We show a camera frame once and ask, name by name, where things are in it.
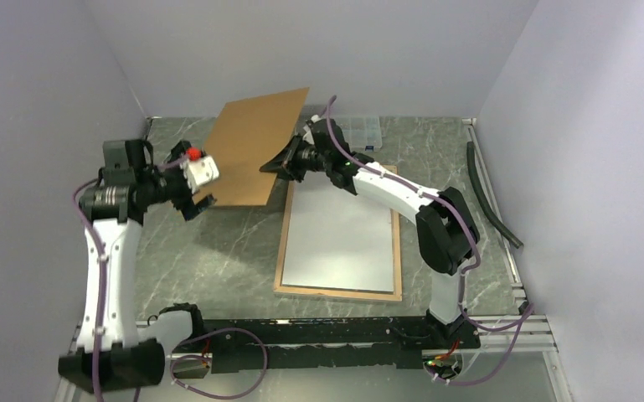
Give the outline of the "brown backing board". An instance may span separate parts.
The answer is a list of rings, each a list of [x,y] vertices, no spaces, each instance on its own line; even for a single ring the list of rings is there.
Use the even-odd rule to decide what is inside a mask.
[[[204,141],[219,179],[204,188],[217,207],[267,204],[276,175],[262,173],[289,142],[309,89],[299,88],[226,103]]]

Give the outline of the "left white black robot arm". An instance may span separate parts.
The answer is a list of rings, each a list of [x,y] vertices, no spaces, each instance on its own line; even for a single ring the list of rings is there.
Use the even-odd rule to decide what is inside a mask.
[[[200,191],[219,177],[213,157],[187,141],[163,163],[144,139],[107,141],[102,151],[97,177],[73,196],[87,245],[85,310],[75,349],[58,361],[59,375],[97,400],[159,384],[177,346],[194,352],[204,345],[207,330],[192,303],[167,307],[153,323],[137,326],[135,271],[148,209],[171,204],[190,221],[214,203]]]

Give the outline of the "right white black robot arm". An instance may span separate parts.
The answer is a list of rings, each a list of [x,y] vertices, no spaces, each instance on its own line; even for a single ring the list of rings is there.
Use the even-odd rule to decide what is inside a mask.
[[[333,119],[314,116],[304,129],[260,172],[298,183],[309,172],[324,173],[333,186],[379,202],[412,223],[420,256],[431,270],[427,336],[439,348],[450,346],[469,323],[463,306],[466,276],[481,263],[480,235],[462,193],[414,183],[353,151]]]

